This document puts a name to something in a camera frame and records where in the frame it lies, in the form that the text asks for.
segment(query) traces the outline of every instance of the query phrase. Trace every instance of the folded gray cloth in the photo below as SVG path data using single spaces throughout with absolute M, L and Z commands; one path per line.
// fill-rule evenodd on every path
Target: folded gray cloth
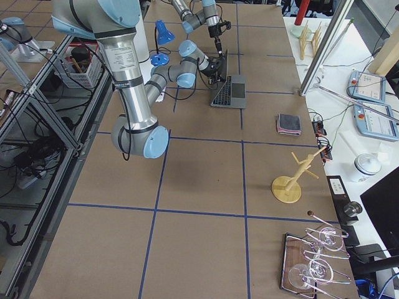
M 299 116 L 279 113 L 277 117 L 277 132 L 280 134 L 300 135 L 302 128 Z

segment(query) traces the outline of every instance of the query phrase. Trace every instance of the jar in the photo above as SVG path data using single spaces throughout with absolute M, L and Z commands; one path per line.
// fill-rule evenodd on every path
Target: jar
M 376 175 L 381 170 L 381 163 L 372 154 L 360 154 L 356 157 L 349 178 L 360 183 Z

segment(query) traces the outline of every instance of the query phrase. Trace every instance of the black monitor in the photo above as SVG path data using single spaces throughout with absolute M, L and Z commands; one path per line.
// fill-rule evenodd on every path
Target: black monitor
M 399 167 L 360 198 L 389 253 L 399 255 Z

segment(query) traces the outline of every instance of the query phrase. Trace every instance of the laptop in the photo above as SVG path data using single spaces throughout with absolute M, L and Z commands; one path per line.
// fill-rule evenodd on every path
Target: laptop
M 211 106 L 225 108 L 245 108 L 247 100 L 245 96 L 245 76 L 228 74 L 228 51 L 221 66 L 221 77 L 225 81 L 220 81 L 211 90 Z

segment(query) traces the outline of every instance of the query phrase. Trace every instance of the red tube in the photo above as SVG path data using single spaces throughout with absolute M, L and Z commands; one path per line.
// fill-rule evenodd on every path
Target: red tube
M 300 4 L 298 15 L 297 15 L 297 17 L 295 19 L 295 23 L 294 23 L 296 26 L 299 26 L 302 24 L 302 20 L 304 19 L 305 15 L 306 15 L 309 3 L 310 3 L 310 0 L 302 0 L 302 2 Z

